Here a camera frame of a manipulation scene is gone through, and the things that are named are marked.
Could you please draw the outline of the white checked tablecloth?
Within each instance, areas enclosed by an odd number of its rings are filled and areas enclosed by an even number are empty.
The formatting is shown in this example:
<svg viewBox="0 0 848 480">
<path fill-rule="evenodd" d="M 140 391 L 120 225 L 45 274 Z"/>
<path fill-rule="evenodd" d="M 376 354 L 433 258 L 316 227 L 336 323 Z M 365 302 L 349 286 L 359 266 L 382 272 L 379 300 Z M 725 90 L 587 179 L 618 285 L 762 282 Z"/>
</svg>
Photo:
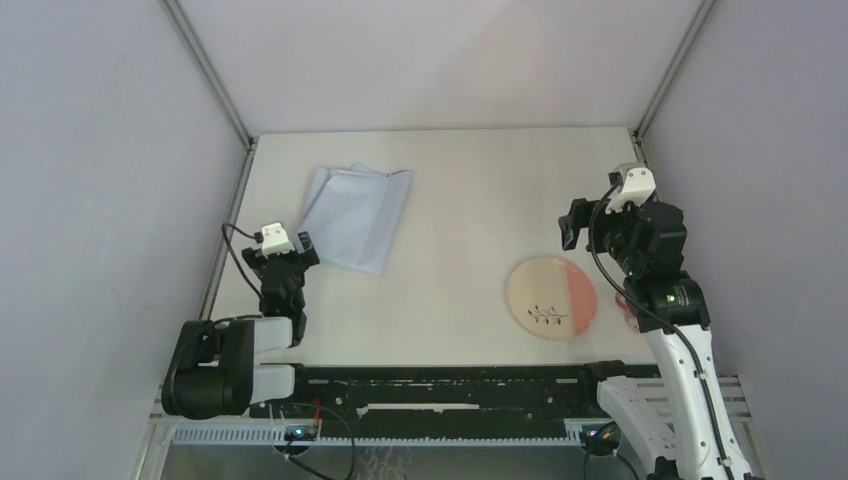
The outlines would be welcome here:
<svg viewBox="0 0 848 480">
<path fill-rule="evenodd" d="M 299 229 L 310 235 L 320 261 L 384 274 L 414 173 L 384 173 L 355 163 L 319 167 L 309 187 Z"/>
</svg>

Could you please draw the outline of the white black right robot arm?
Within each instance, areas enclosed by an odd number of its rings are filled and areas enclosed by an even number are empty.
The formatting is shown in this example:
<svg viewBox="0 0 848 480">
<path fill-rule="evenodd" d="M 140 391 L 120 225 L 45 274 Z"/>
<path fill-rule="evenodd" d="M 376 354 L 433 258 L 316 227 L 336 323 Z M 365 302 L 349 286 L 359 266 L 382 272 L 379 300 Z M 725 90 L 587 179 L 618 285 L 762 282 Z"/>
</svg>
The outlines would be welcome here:
<svg viewBox="0 0 848 480">
<path fill-rule="evenodd" d="M 592 416 L 610 416 L 649 479 L 754 478 L 722 397 L 705 297 L 682 268 L 683 212 L 659 201 L 628 201 L 620 212 L 611 206 L 606 198 L 574 200 L 558 220 L 563 248 L 574 249 L 585 231 L 596 267 L 607 253 L 623 271 L 621 284 L 607 270 L 601 273 L 634 312 L 663 380 L 671 420 L 625 392 L 630 379 L 620 361 L 590 365 L 595 378 L 578 388 L 579 406 Z"/>
</svg>

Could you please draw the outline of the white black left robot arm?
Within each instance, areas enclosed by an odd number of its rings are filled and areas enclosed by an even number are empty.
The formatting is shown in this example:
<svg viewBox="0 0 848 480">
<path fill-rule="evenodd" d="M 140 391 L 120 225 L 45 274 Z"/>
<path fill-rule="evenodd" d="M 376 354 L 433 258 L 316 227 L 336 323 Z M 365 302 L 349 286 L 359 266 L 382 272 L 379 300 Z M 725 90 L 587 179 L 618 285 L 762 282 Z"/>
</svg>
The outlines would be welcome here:
<svg viewBox="0 0 848 480">
<path fill-rule="evenodd" d="M 259 311 L 184 323 L 162 384 L 161 403 L 169 415 L 189 420 L 241 415 L 273 400 L 286 415 L 298 417 L 311 407 L 313 392 L 296 380 L 295 366 L 260 365 L 257 358 L 303 340 L 305 274 L 319 256 L 307 232 L 291 239 L 280 223 L 263 226 L 254 240 L 236 265 L 258 278 Z"/>
</svg>

